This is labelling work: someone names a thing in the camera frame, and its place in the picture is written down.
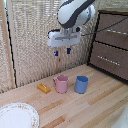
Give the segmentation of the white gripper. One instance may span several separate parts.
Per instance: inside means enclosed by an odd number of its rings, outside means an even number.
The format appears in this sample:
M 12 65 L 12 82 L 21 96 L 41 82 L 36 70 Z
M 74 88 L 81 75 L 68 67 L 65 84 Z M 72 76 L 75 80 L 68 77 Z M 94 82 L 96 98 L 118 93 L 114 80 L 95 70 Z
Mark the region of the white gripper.
M 79 32 L 72 33 L 70 35 L 63 35 L 61 32 L 50 32 L 48 34 L 47 45 L 51 48 L 61 47 L 67 45 L 74 45 L 80 42 L 81 34 Z M 58 50 L 55 49 L 55 56 L 58 56 Z M 71 53 L 71 48 L 67 48 L 67 54 Z

